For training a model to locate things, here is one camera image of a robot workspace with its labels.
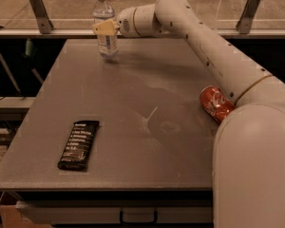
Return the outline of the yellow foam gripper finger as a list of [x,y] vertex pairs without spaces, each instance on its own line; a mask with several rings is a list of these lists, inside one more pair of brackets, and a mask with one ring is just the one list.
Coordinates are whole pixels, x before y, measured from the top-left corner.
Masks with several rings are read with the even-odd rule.
[[92,30],[96,35],[113,36],[119,31],[119,25],[115,20],[107,19],[94,24]]

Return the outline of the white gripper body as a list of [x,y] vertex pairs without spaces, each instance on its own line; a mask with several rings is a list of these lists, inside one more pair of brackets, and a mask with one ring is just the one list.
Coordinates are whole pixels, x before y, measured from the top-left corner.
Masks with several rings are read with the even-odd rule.
[[135,37],[136,30],[134,29],[133,15],[135,8],[123,9],[117,15],[117,22],[120,28],[120,33],[124,37]]

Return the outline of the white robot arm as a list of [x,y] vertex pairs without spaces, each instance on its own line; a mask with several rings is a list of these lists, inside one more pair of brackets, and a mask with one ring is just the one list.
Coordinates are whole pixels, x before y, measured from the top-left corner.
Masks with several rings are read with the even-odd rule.
[[285,84],[201,22],[187,0],[157,0],[98,19],[98,35],[183,39],[233,110],[213,147],[215,228],[285,228]]

